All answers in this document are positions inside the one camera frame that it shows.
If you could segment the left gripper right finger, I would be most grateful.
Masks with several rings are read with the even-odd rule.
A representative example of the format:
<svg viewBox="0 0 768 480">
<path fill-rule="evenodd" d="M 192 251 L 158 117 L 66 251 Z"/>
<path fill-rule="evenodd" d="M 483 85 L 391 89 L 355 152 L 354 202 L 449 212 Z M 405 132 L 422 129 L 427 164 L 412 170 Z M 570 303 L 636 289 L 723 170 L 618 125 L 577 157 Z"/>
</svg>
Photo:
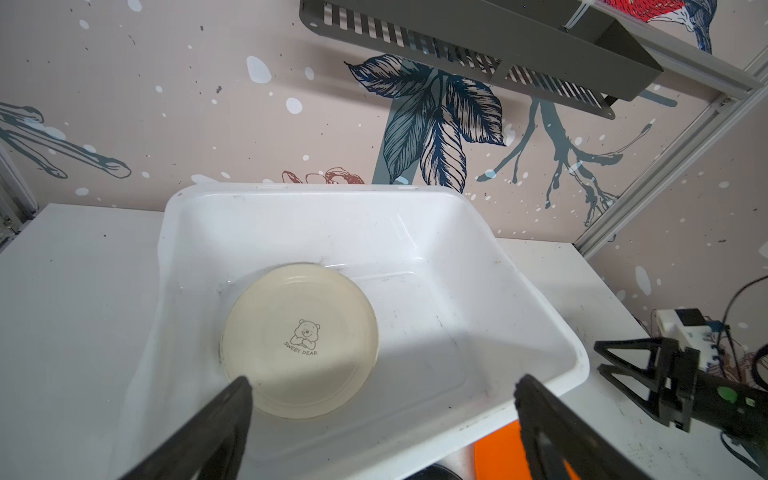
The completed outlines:
<svg viewBox="0 0 768 480">
<path fill-rule="evenodd" d="M 515 407 L 532 478 L 648 477 L 535 377 L 525 375 L 517 383 Z"/>
</svg>

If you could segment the large cream bear plate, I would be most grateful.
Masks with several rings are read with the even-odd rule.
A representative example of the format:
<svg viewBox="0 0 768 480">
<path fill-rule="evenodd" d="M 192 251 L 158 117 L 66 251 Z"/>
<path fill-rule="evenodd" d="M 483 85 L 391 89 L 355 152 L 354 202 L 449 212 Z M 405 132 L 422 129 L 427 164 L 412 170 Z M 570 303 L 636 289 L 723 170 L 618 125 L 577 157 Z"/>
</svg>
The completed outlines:
<svg viewBox="0 0 768 480">
<path fill-rule="evenodd" d="M 223 327 L 220 358 L 244 376 L 255 410 L 305 420 L 348 403 L 378 359 L 379 329 L 363 291 L 309 263 L 275 268 L 245 289 Z"/>
</svg>

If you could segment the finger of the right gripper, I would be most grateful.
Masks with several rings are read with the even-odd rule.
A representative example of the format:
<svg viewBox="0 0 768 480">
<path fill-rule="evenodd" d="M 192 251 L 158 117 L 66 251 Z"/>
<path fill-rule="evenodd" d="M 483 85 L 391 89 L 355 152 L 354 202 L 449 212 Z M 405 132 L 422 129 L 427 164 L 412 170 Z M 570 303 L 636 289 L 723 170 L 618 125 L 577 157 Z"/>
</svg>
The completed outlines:
<svg viewBox="0 0 768 480">
<path fill-rule="evenodd" d="M 658 375 L 662 344 L 661 337 L 596 341 L 593 349 L 604 360 L 597 370 L 601 374 Z"/>
<path fill-rule="evenodd" d="M 659 383 L 652 372 L 630 364 L 609 365 L 601 364 L 597 368 L 598 373 L 612 386 L 618 389 L 629 400 L 637 405 L 644 413 L 655 421 L 660 420 L 659 414 Z M 622 377 L 634 380 L 645 388 L 645 395 L 640 395 L 622 381 Z"/>
</svg>

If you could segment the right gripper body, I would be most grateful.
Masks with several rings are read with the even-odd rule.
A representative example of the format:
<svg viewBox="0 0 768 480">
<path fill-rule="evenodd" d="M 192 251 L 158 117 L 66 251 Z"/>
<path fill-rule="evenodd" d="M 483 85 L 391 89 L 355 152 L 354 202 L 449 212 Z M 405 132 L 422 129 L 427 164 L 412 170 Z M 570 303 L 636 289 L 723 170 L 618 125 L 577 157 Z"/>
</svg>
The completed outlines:
<svg viewBox="0 0 768 480">
<path fill-rule="evenodd" d="M 679 348 L 677 341 L 659 344 L 653 387 L 653 417 L 664 426 L 689 431 L 694 420 L 720 429 L 730 437 L 767 445 L 767 393 L 698 368 L 699 352 Z"/>
</svg>

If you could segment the white plastic bin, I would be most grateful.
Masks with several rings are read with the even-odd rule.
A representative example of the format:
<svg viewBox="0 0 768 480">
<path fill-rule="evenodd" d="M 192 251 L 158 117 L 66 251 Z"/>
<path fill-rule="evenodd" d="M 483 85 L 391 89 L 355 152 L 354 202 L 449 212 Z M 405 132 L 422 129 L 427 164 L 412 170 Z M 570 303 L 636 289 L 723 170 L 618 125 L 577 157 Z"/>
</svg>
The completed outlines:
<svg viewBox="0 0 768 480">
<path fill-rule="evenodd" d="M 463 195 L 208 183 L 167 203 L 121 475 L 238 377 L 243 479 L 400 479 L 514 421 L 516 384 L 582 384 L 585 348 Z"/>
</svg>

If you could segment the black plate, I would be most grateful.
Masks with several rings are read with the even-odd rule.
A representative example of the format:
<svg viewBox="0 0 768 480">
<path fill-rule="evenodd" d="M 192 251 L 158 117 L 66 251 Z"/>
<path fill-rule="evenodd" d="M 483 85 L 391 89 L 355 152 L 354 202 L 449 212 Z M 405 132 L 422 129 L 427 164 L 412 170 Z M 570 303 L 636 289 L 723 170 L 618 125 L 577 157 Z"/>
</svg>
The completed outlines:
<svg viewBox="0 0 768 480">
<path fill-rule="evenodd" d="M 462 478 L 443 465 L 433 464 L 408 476 L 405 480 L 462 480 Z"/>
</svg>

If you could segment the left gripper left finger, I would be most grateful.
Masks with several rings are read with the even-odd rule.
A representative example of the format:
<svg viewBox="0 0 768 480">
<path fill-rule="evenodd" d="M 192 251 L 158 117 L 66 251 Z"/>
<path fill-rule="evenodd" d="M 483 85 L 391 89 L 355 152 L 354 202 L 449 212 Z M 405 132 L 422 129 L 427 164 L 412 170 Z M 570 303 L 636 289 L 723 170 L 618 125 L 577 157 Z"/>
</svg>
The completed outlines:
<svg viewBox="0 0 768 480">
<path fill-rule="evenodd" d="M 252 387 L 246 377 L 239 376 L 123 477 L 235 479 L 252 413 Z"/>
</svg>

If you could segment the black hanging shelf basket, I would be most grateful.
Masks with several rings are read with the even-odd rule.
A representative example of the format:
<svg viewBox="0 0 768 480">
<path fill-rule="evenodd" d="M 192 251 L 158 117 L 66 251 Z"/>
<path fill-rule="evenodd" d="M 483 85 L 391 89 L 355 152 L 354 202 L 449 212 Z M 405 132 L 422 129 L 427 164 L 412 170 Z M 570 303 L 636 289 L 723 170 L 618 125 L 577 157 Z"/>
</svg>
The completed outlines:
<svg viewBox="0 0 768 480">
<path fill-rule="evenodd" d="M 612 119 L 663 69 L 591 1 L 302 1 L 312 32 Z"/>
</svg>

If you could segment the orange plate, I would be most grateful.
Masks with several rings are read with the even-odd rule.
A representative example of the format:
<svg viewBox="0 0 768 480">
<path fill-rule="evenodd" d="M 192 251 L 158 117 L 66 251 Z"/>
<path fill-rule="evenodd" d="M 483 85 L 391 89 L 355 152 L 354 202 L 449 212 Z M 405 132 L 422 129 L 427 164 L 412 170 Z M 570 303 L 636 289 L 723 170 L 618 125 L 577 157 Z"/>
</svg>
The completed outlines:
<svg viewBox="0 0 768 480">
<path fill-rule="evenodd" d="M 514 421 L 474 443 L 474 468 L 478 480 L 532 480 L 521 438 Z"/>
</svg>

